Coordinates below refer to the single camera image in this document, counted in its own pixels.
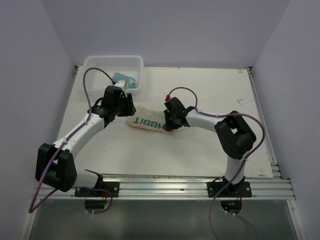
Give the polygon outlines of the blue polka dot towel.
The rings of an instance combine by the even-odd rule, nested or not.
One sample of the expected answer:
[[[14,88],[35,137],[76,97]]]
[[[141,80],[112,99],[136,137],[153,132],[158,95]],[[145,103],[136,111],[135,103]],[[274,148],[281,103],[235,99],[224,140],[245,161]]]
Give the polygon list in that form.
[[[115,72],[112,76],[112,80],[117,83],[119,81],[126,81],[127,89],[135,89],[136,88],[136,80],[133,77],[127,76],[125,74]]]

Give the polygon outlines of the rabbit print towel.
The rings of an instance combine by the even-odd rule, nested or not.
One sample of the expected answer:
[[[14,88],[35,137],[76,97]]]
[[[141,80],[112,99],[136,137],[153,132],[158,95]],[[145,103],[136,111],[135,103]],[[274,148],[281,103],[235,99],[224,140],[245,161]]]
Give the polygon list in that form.
[[[126,124],[131,128],[140,130],[158,132],[173,136],[172,131],[166,130],[165,114],[163,111],[148,109],[142,106],[136,106],[136,112],[129,116]]]

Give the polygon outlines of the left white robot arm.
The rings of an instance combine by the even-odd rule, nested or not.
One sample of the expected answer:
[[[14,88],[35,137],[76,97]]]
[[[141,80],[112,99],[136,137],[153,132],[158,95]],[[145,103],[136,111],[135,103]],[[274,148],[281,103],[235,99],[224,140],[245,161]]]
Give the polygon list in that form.
[[[116,117],[133,116],[135,112],[131,93],[118,86],[108,86],[103,97],[89,107],[84,119],[73,130],[56,142],[39,147],[35,179],[62,192],[86,188],[92,196],[101,195],[104,190],[102,176],[91,170],[78,170],[76,157]]]

